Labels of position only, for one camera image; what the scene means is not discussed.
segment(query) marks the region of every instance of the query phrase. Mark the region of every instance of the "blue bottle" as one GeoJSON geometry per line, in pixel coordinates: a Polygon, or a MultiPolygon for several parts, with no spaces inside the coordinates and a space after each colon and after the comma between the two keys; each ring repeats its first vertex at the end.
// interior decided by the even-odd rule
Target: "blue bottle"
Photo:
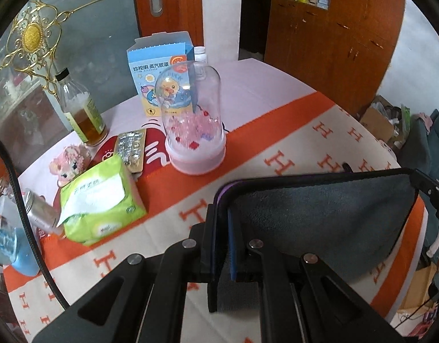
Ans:
{"type": "Polygon", "coordinates": [[[39,267],[22,228],[8,224],[0,215],[0,263],[11,264],[20,274],[36,276],[39,267]]]}

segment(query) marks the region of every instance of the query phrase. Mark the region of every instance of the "white bottle cap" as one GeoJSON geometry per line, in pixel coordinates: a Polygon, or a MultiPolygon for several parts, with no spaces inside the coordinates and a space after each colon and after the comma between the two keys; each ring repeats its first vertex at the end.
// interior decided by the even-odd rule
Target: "white bottle cap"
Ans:
{"type": "Polygon", "coordinates": [[[194,47],[194,54],[204,54],[205,47],[194,47]]]}

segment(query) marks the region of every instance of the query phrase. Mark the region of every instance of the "orange stripe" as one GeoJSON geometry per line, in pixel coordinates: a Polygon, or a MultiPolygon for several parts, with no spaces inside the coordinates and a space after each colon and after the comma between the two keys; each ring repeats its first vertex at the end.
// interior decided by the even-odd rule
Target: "orange stripe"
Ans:
{"type": "MultiPolygon", "coordinates": [[[[272,144],[300,129],[333,105],[334,102],[316,92],[296,99],[241,126],[227,135],[227,153],[220,167],[203,176],[187,176],[175,170],[172,165],[167,165],[139,179],[137,188],[145,208],[147,208],[147,215],[91,247],[50,237],[43,243],[48,269],[55,269],[165,211],[215,179],[242,165],[272,144]]],[[[22,276],[13,267],[6,268],[4,275],[9,292],[25,285],[32,279],[22,276]]]]}
{"type": "Polygon", "coordinates": [[[402,244],[397,252],[397,256],[378,294],[375,295],[370,304],[381,317],[386,317],[391,310],[407,277],[421,231],[424,208],[424,202],[421,197],[418,196],[408,216],[402,237],[402,244]]]}

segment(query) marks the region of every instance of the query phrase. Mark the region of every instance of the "pink base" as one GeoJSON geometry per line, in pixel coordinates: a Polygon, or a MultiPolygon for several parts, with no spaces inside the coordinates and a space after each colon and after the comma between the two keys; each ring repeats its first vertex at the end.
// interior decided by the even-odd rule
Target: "pink base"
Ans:
{"type": "Polygon", "coordinates": [[[184,160],[179,160],[177,158],[174,158],[173,155],[170,153],[170,148],[167,147],[168,146],[166,143],[166,149],[169,154],[170,162],[172,163],[173,167],[177,169],[179,172],[187,175],[197,176],[197,175],[207,174],[212,170],[215,170],[218,166],[220,166],[224,160],[224,157],[226,156],[226,146],[224,145],[224,148],[220,150],[216,156],[201,161],[187,162],[184,160]]]}

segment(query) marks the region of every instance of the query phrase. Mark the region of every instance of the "screw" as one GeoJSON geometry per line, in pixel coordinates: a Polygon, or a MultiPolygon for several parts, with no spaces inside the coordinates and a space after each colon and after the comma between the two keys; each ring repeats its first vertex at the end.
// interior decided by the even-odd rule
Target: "screw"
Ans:
{"type": "Polygon", "coordinates": [[[185,249],[191,249],[197,245],[197,242],[194,239],[186,239],[181,244],[185,249]]]}
{"type": "Polygon", "coordinates": [[[139,264],[142,261],[143,257],[140,254],[131,254],[127,257],[127,263],[131,265],[139,264]]]}
{"type": "Polygon", "coordinates": [[[315,254],[307,253],[303,256],[303,260],[308,264],[315,264],[318,262],[319,258],[315,254]]]}
{"type": "Polygon", "coordinates": [[[250,247],[252,249],[260,249],[263,246],[264,246],[264,242],[262,240],[254,239],[250,241],[250,247]]]}

